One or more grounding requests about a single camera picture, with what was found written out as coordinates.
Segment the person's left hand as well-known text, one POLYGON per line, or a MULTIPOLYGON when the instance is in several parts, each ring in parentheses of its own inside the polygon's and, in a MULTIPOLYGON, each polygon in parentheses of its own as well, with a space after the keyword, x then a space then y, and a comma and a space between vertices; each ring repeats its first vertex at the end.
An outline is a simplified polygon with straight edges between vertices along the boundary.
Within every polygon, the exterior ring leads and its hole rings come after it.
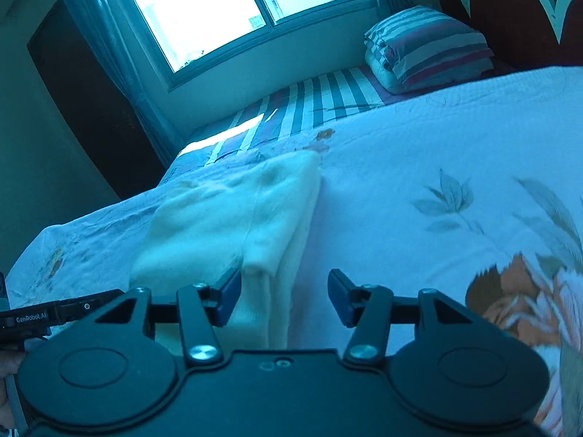
POLYGON ((15 427, 15 419, 9 404, 6 379, 18 373, 20 365, 24 360, 25 354, 15 350, 2 350, 0 359, 0 419, 1 430, 12 429, 15 427))

